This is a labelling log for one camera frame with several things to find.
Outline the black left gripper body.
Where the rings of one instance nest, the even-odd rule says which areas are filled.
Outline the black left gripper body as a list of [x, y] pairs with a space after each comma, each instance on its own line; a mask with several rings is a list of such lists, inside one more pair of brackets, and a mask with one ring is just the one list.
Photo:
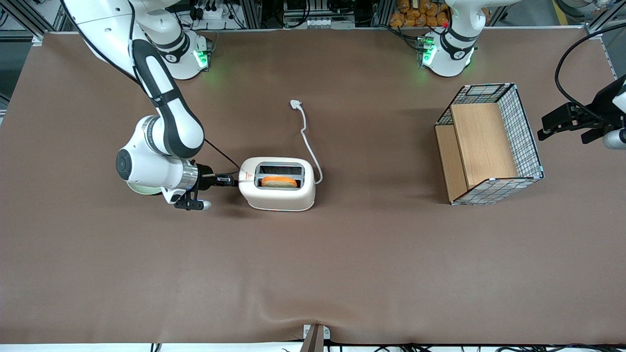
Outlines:
[[625, 112], [613, 99], [624, 93], [624, 76], [610, 83], [595, 94], [592, 102], [581, 108], [567, 102], [542, 117], [542, 129], [555, 133], [581, 129], [606, 128], [608, 134], [625, 126]]

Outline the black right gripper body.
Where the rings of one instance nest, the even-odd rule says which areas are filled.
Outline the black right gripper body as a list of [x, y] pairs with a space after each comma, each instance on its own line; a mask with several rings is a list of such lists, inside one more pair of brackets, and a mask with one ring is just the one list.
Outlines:
[[210, 187], [215, 185], [217, 177], [210, 166], [197, 163], [197, 170], [197, 190], [208, 190]]

